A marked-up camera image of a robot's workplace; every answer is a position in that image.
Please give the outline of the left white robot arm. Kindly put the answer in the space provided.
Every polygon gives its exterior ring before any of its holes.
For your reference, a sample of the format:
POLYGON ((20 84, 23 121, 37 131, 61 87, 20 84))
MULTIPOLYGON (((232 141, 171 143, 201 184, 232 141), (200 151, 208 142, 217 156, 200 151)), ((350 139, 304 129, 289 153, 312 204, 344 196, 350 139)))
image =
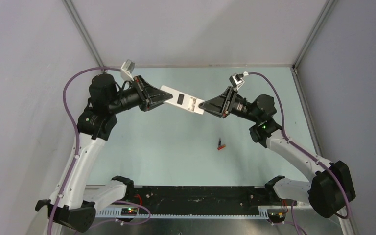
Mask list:
POLYGON ((131 188, 133 181, 128 178, 113 177, 95 191, 87 190, 87 180, 117 124, 118 113, 134 107, 150 111, 173 97, 150 85, 141 76, 126 80, 119 86, 108 73, 92 79, 89 93, 83 113, 72 122, 75 143, 61 179, 51 196, 36 204, 36 211, 47 211, 46 235, 55 233, 54 224, 85 232, 100 210, 118 200, 124 204, 133 202, 135 190, 131 188))

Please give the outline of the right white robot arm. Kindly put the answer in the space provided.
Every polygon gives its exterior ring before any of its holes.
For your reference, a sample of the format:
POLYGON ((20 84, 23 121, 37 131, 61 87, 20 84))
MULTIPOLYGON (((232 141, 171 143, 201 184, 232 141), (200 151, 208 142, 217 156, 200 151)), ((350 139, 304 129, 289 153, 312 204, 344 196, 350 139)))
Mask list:
POLYGON ((283 199, 304 202, 320 216, 330 218, 356 198, 349 167, 310 153, 294 142, 273 119, 277 110, 272 96, 261 94, 248 102, 228 87, 221 95, 201 102, 199 108, 219 118, 233 114, 253 122, 249 129, 253 142, 279 154, 306 177, 306 182, 283 176, 270 180, 265 185, 268 203, 277 205, 283 199))

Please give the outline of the white red remote control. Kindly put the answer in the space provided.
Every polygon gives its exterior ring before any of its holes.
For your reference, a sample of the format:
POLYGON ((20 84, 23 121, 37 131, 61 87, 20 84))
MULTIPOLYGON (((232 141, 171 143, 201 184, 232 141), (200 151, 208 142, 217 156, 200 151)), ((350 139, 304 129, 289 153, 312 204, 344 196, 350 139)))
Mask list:
POLYGON ((204 113, 204 110, 199 107, 199 104, 203 103, 204 100, 165 85, 162 85, 160 87, 160 90, 167 92, 173 96, 173 98, 165 101, 165 103, 181 108, 191 113, 197 113, 200 115, 204 113))

